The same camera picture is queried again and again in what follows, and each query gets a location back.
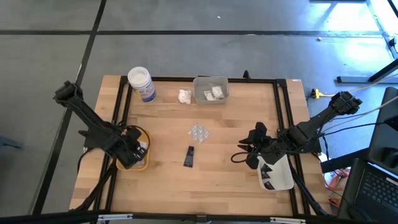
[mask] black cable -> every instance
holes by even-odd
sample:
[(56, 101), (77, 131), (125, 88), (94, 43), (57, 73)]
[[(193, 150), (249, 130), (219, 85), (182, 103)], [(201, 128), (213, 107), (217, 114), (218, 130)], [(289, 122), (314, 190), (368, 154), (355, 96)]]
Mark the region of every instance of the black cable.
[(311, 205), (312, 209), (317, 215), (328, 215), (326, 211), (320, 206), (320, 204), (314, 199), (311, 192), (307, 189), (299, 175), (297, 174), (296, 170), (294, 169), (292, 162), (288, 159), (290, 171), (292, 173), (292, 177), (296, 182), (297, 186), (299, 187), (300, 191), (304, 194), (305, 198), (308, 200), (309, 204)]
[(116, 170), (116, 159), (113, 159), (111, 165), (109, 165), (108, 169), (105, 172), (105, 175), (102, 176), (97, 185), (94, 187), (93, 191), (87, 196), (87, 198), (83, 201), (83, 203), (77, 207), (75, 210), (85, 211), (88, 210), (91, 204), (94, 202), (94, 199), (101, 192), (101, 189), (104, 187), (105, 183), (108, 181), (109, 177)]
[(351, 129), (351, 128), (359, 128), (359, 127), (363, 127), (363, 126), (379, 125), (379, 124), (385, 124), (385, 123), (384, 123), (384, 122), (378, 122), (378, 123), (361, 124), (361, 125), (357, 125), (357, 126), (352, 126), (352, 127), (348, 127), (348, 128), (343, 128), (343, 129), (340, 129), (340, 130), (337, 130), (337, 131), (333, 131), (333, 132), (331, 132), (331, 133), (323, 133), (322, 136), (327, 136), (327, 135), (329, 135), (329, 134), (335, 134), (335, 133), (337, 133), (337, 132), (344, 131), (344, 130)]
[(126, 148), (126, 150), (129, 148), (127, 142), (126, 142), (121, 136), (119, 136), (119, 135), (117, 135), (117, 134), (114, 134), (113, 132), (109, 131), (108, 129), (106, 129), (106, 128), (104, 128), (104, 127), (101, 127), (101, 126), (98, 126), (97, 124), (95, 124), (94, 122), (92, 122), (92, 120), (89, 119), (89, 117), (87, 117), (87, 115), (86, 115), (78, 106), (76, 106), (76, 105), (74, 105), (73, 103), (71, 103), (71, 102), (69, 102), (69, 101), (66, 101), (66, 100), (57, 100), (57, 102), (67, 103), (67, 104), (73, 106), (73, 107), (76, 108), (76, 110), (78, 110), (83, 116), (85, 116), (86, 119), (87, 119), (93, 126), (95, 126), (95, 127), (98, 128), (98, 129), (102, 129), (103, 131), (106, 131), (108, 134), (110, 134), (110, 135), (112, 135), (112, 136), (114, 136), (114, 137), (117, 137), (121, 142), (123, 142), (124, 147)]
[(316, 136), (316, 138), (315, 138), (315, 141), (314, 141), (314, 143), (313, 143), (312, 151), (315, 150), (315, 146), (317, 145), (317, 142), (318, 142), (318, 140), (319, 140), (319, 137), (321, 136), (323, 126), (327, 123), (326, 121), (328, 120), (328, 118), (330, 117), (330, 115), (331, 115), (334, 111), (338, 111), (340, 108), (346, 106), (347, 103), (349, 103), (349, 102), (346, 102), (345, 104), (339, 106), (337, 109), (330, 111), (330, 113), (328, 113), (328, 115), (325, 117), (325, 119), (323, 120), (323, 122), (322, 122), (322, 124), (321, 124), (321, 126), (320, 126), (320, 128), (319, 128), (319, 132), (318, 132), (318, 134), (317, 134), (317, 136)]
[[(326, 142), (326, 138), (325, 138), (325, 136), (324, 135), (322, 135), (322, 138), (323, 138), (323, 141), (325, 142), (325, 148), (326, 148), (326, 158), (328, 159), (328, 161), (329, 161), (329, 148), (328, 148), (328, 143)], [(341, 169), (339, 169), (340, 170), (340, 172), (342, 172), (344, 175), (339, 175), (335, 170), (333, 171), (337, 176), (339, 176), (339, 177), (341, 177), (341, 178), (345, 178), (346, 177), (346, 174), (341, 170)]]
[(91, 150), (93, 150), (93, 148), (87, 148), (87, 150), (80, 156), (79, 161), (77, 162), (77, 174), (79, 174), (81, 160), (87, 153), (91, 152)]
[(344, 199), (347, 202), (348, 205), (351, 205), (351, 203), (347, 200), (347, 198), (343, 197), (341, 194), (335, 192), (334, 190), (330, 190), (330, 191), (339, 195), (342, 199)]
[(352, 115), (352, 116), (348, 116), (348, 117), (344, 117), (344, 118), (333, 118), (333, 119), (331, 119), (329, 122), (332, 122), (332, 121), (334, 121), (334, 120), (336, 120), (336, 119), (354, 118), (354, 117), (356, 117), (356, 116), (361, 116), (361, 115), (364, 115), (364, 114), (366, 114), (366, 113), (356, 114), (356, 115)]
[(319, 159), (318, 155), (315, 152), (311, 153), (313, 156), (315, 156), (315, 158), (317, 158), (319, 160), (319, 162), (322, 162), (321, 159)]
[[(300, 152), (285, 151), (285, 150), (278, 150), (278, 151), (273, 151), (273, 152), (267, 152), (267, 153), (265, 153), (265, 154), (255, 153), (255, 152), (237, 152), (237, 153), (235, 153), (235, 154), (233, 154), (233, 155), (231, 156), (231, 162), (233, 162), (233, 163), (242, 163), (242, 162), (246, 162), (247, 160), (249, 160), (250, 158), (252, 158), (252, 156), (268, 156), (268, 155), (271, 155), (271, 154), (277, 153), (277, 152), (284, 152), (284, 153), (286, 153), (286, 154), (300, 154)], [(245, 159), (243, 159), (243, 160), (241, 160), (241, 161), (236, 161), (236, 160), (233, 159), (235, 156), (243, 155), (243, 154), (252, 155), (252, 156), (251, 156), (251, 157), (247, 157), (247, 158), (245, 158)]]
[(307, 107), (308, 107), (308, 100), (311, 98), (311, 95), (309, 95), (309, 96), (307, 96), (306, 98), (305, 98), (305, 101), (307, 102)]
[(127, 128), (137, 128), (137, 129), (140, 129), (142, 132), (144, 132), (144, 134), (148, 137), (148, 149), (149, 149), (149, 146), (150, 146), (150, 137), (149, 137), (149, 134), (148, 134), (147, 131), (145, 131), (142, 127), (137, 126), (137, 125), (129, 125), (129, 126), (127, 126)]

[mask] black metal frame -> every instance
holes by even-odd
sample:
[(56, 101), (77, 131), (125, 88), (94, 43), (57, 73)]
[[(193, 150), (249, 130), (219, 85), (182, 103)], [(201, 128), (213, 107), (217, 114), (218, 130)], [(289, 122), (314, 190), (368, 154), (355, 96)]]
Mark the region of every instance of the black metal frame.
[(321, 162), (322, 172), (326, 174), (327, 172), (332, 172), (338, 169), (345, 169), (351, 167), (355, 159), (362, 159), (364, 161), (368, 160), (369, 148), (361, 149), (350, 154), (340, 156), (334, 159), (330, 159), (325, 162)]
[[(389, 65), (382, 68), (380, 71), (376, 72), (376, 74), (372, 75), (371, 77), (337, 77), (338, 83), (374, 83), (378, 82), (379, 80), (385, 78), (386, 76), (390, 75), (394, 71), (398, 69), (398, 59), (395, 59)], [(383, 83), (388, 84), (398, 84), (398, 78), (390, 78)]]
[[(194, 77), (152, 77), (152, 80), (154, 82), (192, 82), (194, 79)], [(274, 96), (275, 96), (275, 105), (276, 105), (276, 111), (277, 111), (277, 116), (278, 116), (278, 124), (279, 124), (279, 129), (284, 129), (284, 119), (283, 119), (283, 114), (282, 114), (282, 107), (281, 107), (281, 103), (280, 103), (280, 96), (279, 96), (279, 87), (282, 88), (283, 94), (284, 94), (284, 101), (285, 101), (285, 107), (286, 107), (286, 113), (287, 113), (287, 117), (289, 120), (289, 126), (294, 125), (293, 123), (293, 116), (292, 116), (292, 111), (291, 111), (291, 107), (290, 107), (290, 100), (289, 100), (289, 93), (287, 91), (287, 84), (286, 84), (286, 80), (284, 79), (252, 79), (250, 78), (250, 76), (248, 75), (247, 72), (245, 72), (244, 74), (244, 78), (229, 78), (228, 82), (230, 83), (264, 83), (264, 84), (272, 84), (273, 89), (274, 89)], [(123, 89), (125, 84), (127, 84), (127, 77), (126, 76), (122, 76), (121, 77), (121, 81), (119, 84), (119, 90), (118, 90), (118, 95), (116, 97), (117, 101), (116, 101), (116, 105), (114, 108), (114, 118), (112, 120), (113, 123), (116, 123), (116, 119), (117, 119), (117, 113), (119, 111), (119, 107), (120, 107), (120, 102), (118, 103), (118, 100), (121, 99), (122, 95), (123, 95)], [(126, 97), (126, 102), (124, 104), (124, 111), (123, 111), (123, 118), (120, 122), (126, 124), (127, 123), (127, 115), (128, 115), (128, 111), (129, 108), (131, 107), (130, 102), (131, 102), (131, 93), (132, 93), (132, 88), (131, 85), (128, 85), (128, 90), (127, 90), (127, 97)], [(101, 168), (101, 170), (105, 169), (105, 167), (107, 167), (108, 165), (108, 161), (109, 161), (109, 157), (107, 155), (104, 156), (103, 159), (103, 166)], [(301, 165), (301, 161), (300, 161), (300, 156), (299, 155), (295, 155), (295, 163), (297, 166), (297, 170), (298, 170), (298, 174), (299, 176), (302, 178), (302, 180), (304, 181), (303, 178), (303, 170), (302, 170), (302, 165)], [(117, 172), (115, 172), (112, 176), (111, 176), (111, 181), (109, 183), (109, 189), (108, 189), (108, 194), (106, 197), (106, 205), (105, 205), (105, 210), (110, 212), (111, 211), (111, 204), (112, 204), (112, 200), (113, 200), (113, 191), (115, 188), (115, 184), (116, 184), (116, 176), (117, 176)], [(289, 190), (289, 195), (290, 195), (290, 204), (292, 206), (292, 213), (293, 215), (298, 215), (299, 211), (298, 211), (298, 207), (297, 207), (297, 199), (295, 196), (295, 190), (294, 189), (290, 189)], [(99, 201), (101, 200), (101, 196), (99, 195), (98, 198), (96, 199), (96, 203), (99, 205)], [(303, 207), (304, 207), (304, 213), (306, 215), (310, 214), (310, 209), (309, 209), (309, 205), (307, 200), (305, 199), (305, 197), (302, 195), (302, 201), (303, 201)], [(194, 217), (196, 217), (196, 221), (198, 222), (204, 222), (204, 220), (210, 220), (208, 217), (210, 217), (211, 215), (193, 215)], [(180, 219), (179, 217), (186, 217), (186, 214), (175, 214), (175, 216), (171, 216), (170, 214), (154, 214), (154, 216), (152, 218), (162, 218), (162, 217), (167, 217), (167, 218), (171, 218), (171, 219)], [(235, 216), (233, 215), (225, 215), (225, 216), (220, 216), (220, 217), (226, 217), (228, 218), (235, 218)], [(264, 219), (262, 219), (263, 222), (268, 222), (269, 218), (264, 217)]]
[(369, 223), (362, 220), (347, 220), (336, 218), (332, 216), (316, 216), (316, 215), (295, 215), (292, 217), (284, 216), (247, 216), (247, 215), (208, 215), (206, 217), (201, 215), (181, 215), (181, 214), (148, 214), (148, 213), (113, 213), (106, 210), (97, 211), (75, 211), (63, 213), (51, 213), (41, 215), (24, 215), (19, 217), (0, 218), (1, 223), (23, 223), (23, 224), (53, 224), (60, 223), (85, 223), (97, 220), (99, 218), (105, 219), (107, 215), (125, 215), (126, 219), (151, 219), (151, 220), (181, 220), (193, 222), (208, 222), (213, 221), (231, 221), (231, 222), (278, 222), (278, 219), (288, 218), (305, 220), (306, 223), (322, 223), (322, 224), (344, 224), (344, 223)]
[(387, 0), (387, 2), (388, 2), (388, 4), (390, 4), (392, 11), (394, 11), (395, 15), (398, 17), (397, 6), (394, 4), (394, 2), (392, 0)]

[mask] wire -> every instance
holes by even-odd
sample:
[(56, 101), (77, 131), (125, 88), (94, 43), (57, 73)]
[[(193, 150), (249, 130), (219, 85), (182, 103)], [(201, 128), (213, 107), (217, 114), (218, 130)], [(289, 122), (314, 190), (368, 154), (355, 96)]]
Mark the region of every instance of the wire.
[[(339, 106), (336, 110), (339, 110), (339, 109), (342, 108), (343, 106), (345, 106), (345, 104)], [(333, 113), (333, 110), (330, 111), (330, 112), (328, 113), (328, 115), (325, 117), (325, 119), (322, 121), (322, 124), (321, 124), (321, 126), (320, 126), (320, 128), (319, 128), (319, 132), (318, 132), (318, 134), (317, 134), (317, 136), (316, 136), (316, 138), (315, 138), (315, 141), (313, 142), (312, 151), (315, 150), (315, 146), (317, 145), (317, 142), (318, 142), (318, 140), (319, 140), (319, 137), (321, 136), (323, 126), (326, 124), (326, 121), (328, 120), (328, 118), (330, 117), (330, 115), (331, 115), (332, 113)]]
[(79, 158), (79, 161), (77, 162), (77, 174), (79, 174), (79, 170), (80, 170), (80, 163), (81, 163), (81, 159), (89, 152), (91, 152), (91, 150), (93, 150), (93, 148), (88, 148)]
[(103, 189), (105, 183), (108, 181), (109, 177), (113, 175), (114, 171), (116, 170), (116, 159), (113, 159), (111, 165), (109, 165), (108, 169), (105, 172), (105, 175), (102, 176), (99, 180), (97, 185), (94, 187), (94, 189), (91, 191), (89, 196), (83, 201), (79, 207), (77, 207), (75, 210), (79, 211), (87, 211), (90, 207), (90, 205), (93, 203), (94, 199), (97, 197), (97, 195), (101, 192)]
[[(233, 154), (233, 155), (231, 156), (231, 162), (233, 162), (233, 163), (246, 162), (247, 160), (249, 160), (249, 159), (252, 158), (253, 156), (268, 156), (268, 155), (271, 155), (271, 154), (277, 153), (277, 152), (284, 152), (284, 153), (290, 153), (290, 154), (300, 154), (299, 152), (285, 151), (285, 150), (278, 150), (278, 151), (274, 151), (274, 152), (267, 152), (267, 153), (265, 153), (265, 154), (255, 153), (255, 152), (237, 152), (237, 153), (235, 153), (235, 154)], [(236, 161), (236, 160), (233, 159), (235, 156), (244, 155), (244, 154), (251, 155), (251, 156), (250, 156), (250, 157), (247, 157), (247, 158), (245, 158), (245, 159), (243, 159), (243, 160), (241, 160), (241, 161)]]
[(333, 132), (331, 132), (331, 133), (323, 133), (322, 136), (327, 136), (327, 135), (329, 135), (329, 134), (335, 134), (335, 133), (337, 133), (337, 132), (344, 131), (344, 130), (351, 129), (351, 128), (359, 128), (359, 127), (363, 127), (363, 126), (379, 125), (379, 124), (385, 124), (385, 123), (384, 123), (384, 122), (378, 122), (378, 123), (361, 124), (361, 125), (357, 125), (357, 126), (352, 126), (352, 127), (348, 127), (348, 128), (343, 128), (343, 129), (340, 129), (340, 130), (337, 130), (337, 131), (333, 131)]
[[(326, 158), (327, 158), (328, 161), (329, 161), (329, 148), (328, 148), (328, 143), (326, 142), (326, 138), (325, 138), (324, 135), (322, 135), (322, 139), (323, 139), (323, 141), (325, 142)], [(344, 174), (344, 175), (340, 175), (340, 174), (338, 174), (335, 170), (334, 170), (333, 172), (334, 172), (338, 177), (341, 177), (341, 178), (345, 178), (345, 177), (346, 177), (345, 174)]]
[(317, 158), (317, 159), (319, 160), (319, 162), (322, 162), (321, 159), (319, 159), (318, 155), (317, 155), (315, 152), (311, 152), (311, 154), (312, 154), (313, 156), (315, 156), (315, 158)]
[(389, 100), (389, 101), (383, 103), (381, 106), (379, 106), (379, 107), (376, 108), (376, 109), (373, 109), (373, 110), (371, 110), (371, 111), (368, 111), (368, 112), (366, 112), (366, 113), (363, 113), (361, 116), (358, 116), (358, 117), (356, 117), (356, 118), (350, 119), (350, 120), (348, 120), (348, 121), (344, 121), (344, 122), (342, 122), (342, 123), (338, 123), (338, 124), (336, 124), (336, 125), (333, 125), (332, 127), (327, 128), (325, 131), (327, 131), (327, 130), (329, 130), (329, 129), (332, 129), (332, 128), (335, 128), (335, 127), (337, 127), (337, 126), (339, 126), (339, 125), (348, 123), (348, 122), (350, 122), (350, 121), (354, 121), (354, 120), (356, 120), (356, 119), (362, 118), (363, 116), (366, 116), (366, 115), (368, 115), (369, 113), (372, 113), (372, 112), (374, 112), (374, 111), (376, 111), (376, 110), (381, 109), (383, 106), (388, 105), (389, 103), (393, 102), (393, 101), (396, 100), (396, 99), (398, 99), (398, 96), (396, 96), (396, 97), (394, 97), (393, 99), (391, 99), (391, 100)]
[(384, 31), (383, 33), (382, 33), (382, 36), (383, 37), (397, 37), (397, 33), (395, 33), (395, 32), (389, 32), (389, 31)]
[[(350, 93), (352, 93), (352, 92), (355, 92), (355, 91), (363, 90), (363, 89), (369, 88), (369, 87), (371, 87), (371, 86), (377, 85), (377, 84), (379, 84), (380, 82), (387, 81), (387, 80), (389, 80), (389, 79), (391, 79), (391, 78), (393, 78), (393, 77), (395, 77), (395, 76), (397, 76), (397, 75), (398, 75), (398, 73), (395, 74), (395, 75), (391, 75), (390, 77), (387, 77), (387, 78), (382, 78), (381, 80), (379, 80), (379, 81), (377, 81), (377, 82), (375, 82), (375, 83), (372, 83), (372, 84), (370, 84), (370, 85), (367, 85), (367, 86), (364, 86), (364, 87), (361, 87), (361, 88), (356, 88), (356, 89), (353, 89), (353, 90), (348, 90), (348, 91), (349, 91)], [(334, 96), (334, 95), (322, 94), (322, 96), (330, 96), (330, 97), (332, 97), (332, 96)]]
[(109, 131), (108, 129), (106, 129), (106, 128), (104, 128), (104, 127), (100, 127), (100, 126), (98, 126), (97, 124), (95, 124), (94, 122), (92, 122), (92, 120), (78, 107), (78, 106), (76, 106), (76, 105), (74, 105), (73, 103), (71, 103), (71, 102), (69, 102), (69, 101), (66, 101), (66, 100), (57, 100), (57, 102), (62, 102), (62, 103), (67, 103), (67, 104), (69, 104), (70, 106), (73, 106), (76, 110), (78, 110), (84, 117), (86, 117), (86, 119), (93, 125), (93, 126), (95, 126), (96, 128), (98, 128), (98, 129), (102, 129), (103, 131), (105, 131), (105, 132), (107, 132), (108, 134), (110, 134), (110, 135), (112, 135), (112, 136), (114, 136), (114, 137), (117, 137), (120, 141), (122, 141), (123, 142), (123, 144), (124, 144), (124, 147), (126, 148), (126, 151), (128, 151), (127, 149), (129, 148), (129, 146), (128, 146), (128, 144), (127, 144), (127, 142), (121, 137), (121, 136), (119, 136), (119, 135), (117, 135), (117, 134), (114, 134), (113, 132), (111, 132), (111, 131)]
[(352, 116), (348, 116), (348, 117), (344, 117), (344, 118), (333, 118), (333, 119), (331, 119), (329, 122), (332, 122), (332, 121), (337, 120), (337, 119), (354, 118), (354, 117), (356, 117), (356, 116), (361, 116), (361, 115), (364, 115), (364, 114), (365, 114), (365, 113), (356, 114), (356, 115), (352, 115)]
[(307, 107), (308, 107), (308, 100), (311, 98), (311, 94), (305, 97), (305, 101), (307, 102)]
[(148, 137), (148, 149), (149, 149), (149, 146), (150, 146), (150, 137), (149, 137), (149, 134), (147, 133), (147, 131), (145, 131), (142, 127), (136, 126), (136, 125), (129, 125), (129, 126), (127, 126), (127, 128), (138, 128), (138, 129), (140, 129), (142, 132), (144, 132), (144, 134)]
[(334, 190), (331, 190), (331, 189), (328, 188), (328, 187), (327, 187), (326, 189), (328, 189), (328, 190), (330, 190), (331, 192), (333, 192), (333, 193), (339, 195), (342, 199), (344, 199), (344, 200), (347, 202), (348, 205), (351, 205), (351, 203), (347, 200), (347, 198), (343, 197), (341, 194), (335, 192)]

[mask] laptop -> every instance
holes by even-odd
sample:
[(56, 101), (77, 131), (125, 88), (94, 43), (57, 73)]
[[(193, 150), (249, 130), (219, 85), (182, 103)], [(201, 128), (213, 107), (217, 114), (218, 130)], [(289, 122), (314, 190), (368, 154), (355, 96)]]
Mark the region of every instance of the laptop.
[[(398, 95), (393, 87), (386, 88), (382, 103)], [(380, 109), (377, 122), (398, 115), (398, 100)], [(389, 125), (374, 128), (367, 159), (355, 159), (341, 199), (338, 217), (397, 223), (398, 131)]]
[[(397, 176), (362, 160), (359, 160), (351, 171), (362, 171), (354, 204), (372, 220), (379, 223), (395, 223), (398, 220)], [(350, 218), (355, 218), (349, 211), (348, 215)]]

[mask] gray floor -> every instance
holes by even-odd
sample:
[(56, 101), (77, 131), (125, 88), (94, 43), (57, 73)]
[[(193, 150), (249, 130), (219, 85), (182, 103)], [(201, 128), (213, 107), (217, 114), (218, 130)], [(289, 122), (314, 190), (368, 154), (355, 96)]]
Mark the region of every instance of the gray floor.
[[(99, 4), (100, 0), (1, 1), (0, 29), (90, 30)], [(108, 0), (99, 29), (378, 30), (366, 3), (308, 0)], [(74, 81), (87, 40), (87, 35), (0, 35), (0, 135), (25, 145), (0, 149), (2, 217), (29, 210), (63, 113), (53, 93), (65, 80)], [(94, 106), (103, 75), (125, 75), (132, 67), (144, 66), (154, 76), (241, 77), (247, 69), (252, 77), (299, 78), (307, 93), (319, 88), (332, 94), (363, 86), (337, 85), (337, 76), (372, 75), (392, 60), (381, 35), (324, 37), (321, 42), (303, 36), (97, 36), (82, 88), (86, 102)], [(387, 86), (356, 92), (364, 101), (359, 113), (377, 107)], [(327, 98), (309, 99), (310, 114), (327, 104)], [(347, 126), (373, 122), (376, 116)], [(72, 118), (44, 212), (68, 210), (83, 144), (77, 131), (84, 128)], [(331, 135), (331, 157), (367, 147), (372, 131), (369, 126)], [(351, 140), (345, 141), (348, 134)]]

